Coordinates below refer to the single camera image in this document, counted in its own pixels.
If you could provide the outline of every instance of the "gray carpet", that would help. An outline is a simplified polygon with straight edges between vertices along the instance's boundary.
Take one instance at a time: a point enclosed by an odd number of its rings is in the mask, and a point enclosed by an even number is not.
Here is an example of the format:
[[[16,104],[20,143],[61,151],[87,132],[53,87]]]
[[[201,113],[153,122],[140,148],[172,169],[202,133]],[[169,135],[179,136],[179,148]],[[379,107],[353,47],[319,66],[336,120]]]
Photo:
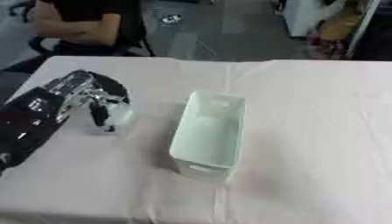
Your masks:
[[[158,19],[177,12],[180,24],[159,26]],[[284,20],[266,0],[207,3],[149,1],[145,20],[158,55],[183,60],[301,60],[305,43],[288,36]]]

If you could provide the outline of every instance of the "person's arm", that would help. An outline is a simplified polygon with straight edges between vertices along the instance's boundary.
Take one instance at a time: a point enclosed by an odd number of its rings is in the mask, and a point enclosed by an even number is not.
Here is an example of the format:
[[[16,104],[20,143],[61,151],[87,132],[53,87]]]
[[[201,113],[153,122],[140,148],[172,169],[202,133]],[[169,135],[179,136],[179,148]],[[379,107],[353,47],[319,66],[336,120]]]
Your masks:
[[[117,40],[121,16],[111,13],[111,10],[107,12],[101,21],[64,22],[51,4],[37,1],[35,25],[41,37],[64,39],[84,45],[112,46]]]
[[[41,37],[66,39],[96,29],[99,22],[64,22],[60,14],[49,3],[37,1],[35,11],[35,27]]]
[[[78,44],[112,46],[117,40],[120,21],[121,16],[118,14],[104,14],[96,28],[64,38],[64,40]]]

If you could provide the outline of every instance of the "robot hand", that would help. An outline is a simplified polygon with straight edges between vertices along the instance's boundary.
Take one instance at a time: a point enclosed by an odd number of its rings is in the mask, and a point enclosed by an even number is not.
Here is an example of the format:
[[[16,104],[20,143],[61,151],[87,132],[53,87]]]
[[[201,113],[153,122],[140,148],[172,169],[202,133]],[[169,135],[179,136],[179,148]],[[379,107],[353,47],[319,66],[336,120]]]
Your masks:
[[[89,105],[94,123],[116,131],[131,116],[124,86],[107,76],[78,70],[8,102],[0,110],[0,173],[23,163],[72,115]]]

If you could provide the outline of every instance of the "person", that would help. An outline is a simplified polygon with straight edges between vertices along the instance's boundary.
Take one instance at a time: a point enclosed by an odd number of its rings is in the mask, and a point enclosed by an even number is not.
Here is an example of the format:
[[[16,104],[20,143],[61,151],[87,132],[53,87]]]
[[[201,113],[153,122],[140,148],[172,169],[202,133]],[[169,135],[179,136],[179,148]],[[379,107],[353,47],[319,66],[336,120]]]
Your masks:
[[[37,34],[59,43],[6,70],[33,73],[53,55],[112,56],[145,35],[139,0],[38,0],[34,17]]]

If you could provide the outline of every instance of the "black shirt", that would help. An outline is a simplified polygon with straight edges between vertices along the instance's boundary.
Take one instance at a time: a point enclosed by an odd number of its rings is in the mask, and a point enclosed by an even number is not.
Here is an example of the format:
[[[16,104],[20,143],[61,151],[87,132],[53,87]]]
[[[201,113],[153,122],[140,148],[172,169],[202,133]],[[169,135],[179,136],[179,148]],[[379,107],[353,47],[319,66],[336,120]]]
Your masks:
[[[134,43],[145,34],[140,0],[41,0],[53,4],[66,22],[97,21],[103,14],[121,16],[117,42]]]

